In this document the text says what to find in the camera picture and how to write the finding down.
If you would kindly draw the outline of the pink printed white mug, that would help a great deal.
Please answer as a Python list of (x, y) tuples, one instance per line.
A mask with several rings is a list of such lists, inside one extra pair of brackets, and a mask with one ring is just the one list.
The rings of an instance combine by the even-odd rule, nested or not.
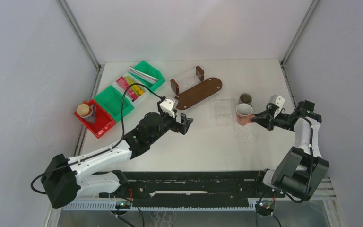
[(253, 108), (250, 104), (241, 103), (236, 106), (236, 120), (241, 126), (245, 126), (252, 123), (251, 118), (253, 115)]

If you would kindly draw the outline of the grey cup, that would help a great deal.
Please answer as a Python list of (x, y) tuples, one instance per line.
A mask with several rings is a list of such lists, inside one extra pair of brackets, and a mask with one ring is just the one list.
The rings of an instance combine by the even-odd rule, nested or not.
[(252, 106), (252, 96), (248, 93), (243, 93), (238, 97), (238, 104), (248, 104)]

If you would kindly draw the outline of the clear acrylic organizer rack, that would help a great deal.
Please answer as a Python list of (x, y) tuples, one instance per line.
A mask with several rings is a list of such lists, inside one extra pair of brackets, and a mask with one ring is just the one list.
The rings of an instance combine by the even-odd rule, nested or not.
[(195, 66), (172, 78), (170, 80), (171, 89), (176, 95), (180, 95), (204, 81), (204, 77), (205, 71), (200, 66)]

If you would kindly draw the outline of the brown ceramic cup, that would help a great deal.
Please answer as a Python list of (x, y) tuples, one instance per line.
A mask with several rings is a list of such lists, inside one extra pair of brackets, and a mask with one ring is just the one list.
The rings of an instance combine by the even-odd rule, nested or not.
[(76, 113), (80, 117), (88, 117), (92, 113), (92, 108), (88, 104), (83, 103), (77, 107)]

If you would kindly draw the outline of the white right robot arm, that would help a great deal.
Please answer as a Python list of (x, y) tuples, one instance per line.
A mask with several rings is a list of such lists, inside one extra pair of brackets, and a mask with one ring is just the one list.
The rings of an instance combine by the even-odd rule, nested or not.
[(291, 113), (285, 112), (284, 102), (284, 98), (275, 95), (265, 111), (251, 118), (251, 122), (268, 131), (278, 127), (295, 134), (294, 144), (277, 168), (260, 171), (254, 190), (258, 196), (266, 197), (278, 189), (293, 202), (302, 203), (313, 196), (329, 169), (329, 162), (322, 158), (319, 149), (322, 116), (315, 113), (315, 104), (308, 100), (300, 101)]

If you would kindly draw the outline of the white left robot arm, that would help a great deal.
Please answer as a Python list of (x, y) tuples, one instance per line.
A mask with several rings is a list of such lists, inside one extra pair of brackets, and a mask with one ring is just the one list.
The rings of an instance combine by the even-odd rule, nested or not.
[(95, 193), (125, 196), (129, 191), (129, 185), (121, 171), (112, 170), (106, 174), (100, 174), (100, 171), (112, 164), (141, 156), (168, 131), (186, 134), (192, 123), (193, 119), (184, 113), (180, 114), (178, 122), (168, 113), (149, 112), (134, 129), (115, 144), (86, 155), (54, 156), (41, 177), (51, 206), (55, 209), (62, 208), (77, 197)]

